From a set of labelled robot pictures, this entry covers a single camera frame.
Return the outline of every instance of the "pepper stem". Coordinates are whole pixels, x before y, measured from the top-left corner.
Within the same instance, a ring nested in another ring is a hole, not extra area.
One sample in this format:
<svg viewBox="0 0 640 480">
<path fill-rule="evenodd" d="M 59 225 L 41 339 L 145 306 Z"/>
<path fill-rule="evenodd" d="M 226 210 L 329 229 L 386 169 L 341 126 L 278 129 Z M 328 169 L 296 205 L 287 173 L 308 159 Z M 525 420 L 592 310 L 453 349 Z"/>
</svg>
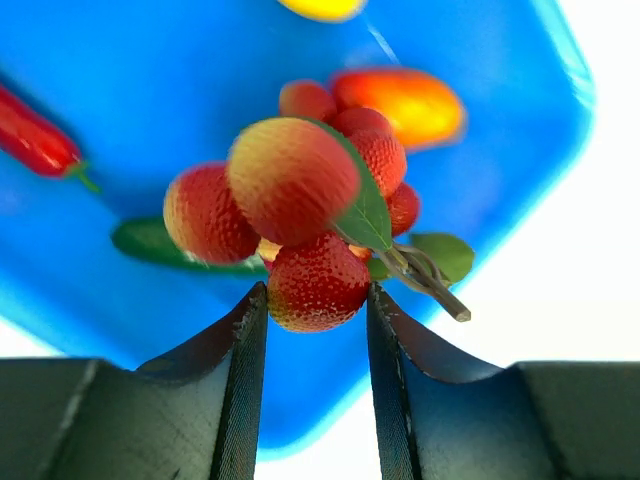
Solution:
<svg viewBox="0 0 640 480">
<path fill-rule="evenodd" d="M 74 176 L 77 177 L 88 190 L 94 193 L 100 193 L 102 190 L 96 185 L 85 173 L 89 164 L 85 161 L 76 163 L 74 166 L 67 170 L 65 177 Z"/>
<path fill-rule="evenodd" d="M 93 183 L 93 181 L 89 177 L 87 177 L 87 174 L 84 173 L 84 170 L 79 170 L 79 171 L 75 172 L 75 176 L 78 177 L 78 179 L 90 191 L 92 191 L 94 193 L 100 193 L 101 192 L 100 187 L 98 185 L 96 185 L 95 183 Z"/>
</svg>

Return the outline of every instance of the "green leaf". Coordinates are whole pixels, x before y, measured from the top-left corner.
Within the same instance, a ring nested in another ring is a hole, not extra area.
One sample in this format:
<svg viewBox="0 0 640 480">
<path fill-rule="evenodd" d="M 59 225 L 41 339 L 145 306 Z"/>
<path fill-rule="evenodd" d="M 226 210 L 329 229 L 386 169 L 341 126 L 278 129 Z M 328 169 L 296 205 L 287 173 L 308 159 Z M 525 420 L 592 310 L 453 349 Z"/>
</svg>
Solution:
<svg viewBox="0 0 640 480">
<path fill-rule="evenodd" d="M 167 232 L 162 217 L 127 220 L 111 234 L 113 245 L 122 253 L 138 260 L 183 270 L 242 275 L 265 274 L 259 255 L 235 265 L 209 265 L 180 250 Z"/>
<path fill-rule="evenodd" d="M 414 233 L 411 245 L 429 255 L 440 269 L 445 286 L 458 283 L 471 271 L 475 253 L 464 240 L 448 233 Z"/>
<path fill-rule="evenodd" d="M 340 132 L 324 122 L 303 117 L 322 127 L 349 152 L 360 173 L 360 193 L 356 201 L 334 223 L 334 229 L 352 244 L 386 252 L 393 245 L 389 209 L 376 181 L 358 150 Z"/>
<path fill-rule="evenodd" d="M 367 262 L 367 268 L 372 282 L 382 282 L 393 277 L 387 266 L 379 258 L 370 258 Z"/>
</svg>

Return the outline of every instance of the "blue tray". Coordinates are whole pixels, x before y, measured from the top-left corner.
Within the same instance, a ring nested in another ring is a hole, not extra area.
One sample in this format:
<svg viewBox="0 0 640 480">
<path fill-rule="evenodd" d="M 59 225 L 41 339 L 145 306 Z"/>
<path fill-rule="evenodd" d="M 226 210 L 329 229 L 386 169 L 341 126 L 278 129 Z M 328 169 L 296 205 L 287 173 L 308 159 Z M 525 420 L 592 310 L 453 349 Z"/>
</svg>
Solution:
<svg viewBox="0 0 640 480">
<path fill-rule="evenodd" d="M 68 354 L 127 368 L 209 325 L 255 279 L 138 263 L 109 233 L 122 218 L 159 214 L 178 172 L 224 158 L 242 127 L 276 114 L 286 81 L 400 61 L 451 85 L 468 135 L 411 156 L 408 182 L 424 204 L 416 229 L 455 233 L 480 259 L 589 130 L 589 72 L 553 0 L 370 0 L 342 25 L 275 0 L 0 5 L 0 81 L 77 139 L 104 188 L 96 197 L 39 178 L 0 153 L 0 314 Z M 397 282 L 386 288 L 416 318 L 435 311 Z M 283 452 L 320 433 L 362 385 L 364 315 L 318 335 L 269 328 L 260 445 Z"/>
</svg>

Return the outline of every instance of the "red chili pepper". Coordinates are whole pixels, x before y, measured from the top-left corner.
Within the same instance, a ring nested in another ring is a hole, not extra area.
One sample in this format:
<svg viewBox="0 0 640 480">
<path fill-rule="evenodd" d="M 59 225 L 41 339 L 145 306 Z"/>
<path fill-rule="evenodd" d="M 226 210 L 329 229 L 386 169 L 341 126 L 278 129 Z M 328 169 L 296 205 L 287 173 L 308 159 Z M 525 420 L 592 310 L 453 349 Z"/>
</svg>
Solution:
<svg viewBox="0 0 640 480">
<path fill-rule="evenodd" d="M 44 177 L 76 175 L 90 190 L 78 147 L 47 119 L 0 85 L 0 149 Z"/>
</svg>

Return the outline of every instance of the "white background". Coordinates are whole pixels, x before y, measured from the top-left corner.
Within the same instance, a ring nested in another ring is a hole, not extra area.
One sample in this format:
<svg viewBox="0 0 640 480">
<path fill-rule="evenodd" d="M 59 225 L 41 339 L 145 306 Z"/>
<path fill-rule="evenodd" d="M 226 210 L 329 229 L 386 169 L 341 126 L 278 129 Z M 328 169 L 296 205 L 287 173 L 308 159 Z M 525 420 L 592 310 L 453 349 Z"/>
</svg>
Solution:
<svg viewBox="0 0 640 480">
<path fill-rule="evenodd" d="M 459 292 L 474 320 L 434 330 L 499 365 L 520 359 L 640 360 L 640 0 L 560 0 L 592 69 L 592 138 Z M 0 319 L 0 357 L 54 355 Z M 256 480 L 380 479 L 371 392 L 310 447 L 259 463 Z"/>
</svg>

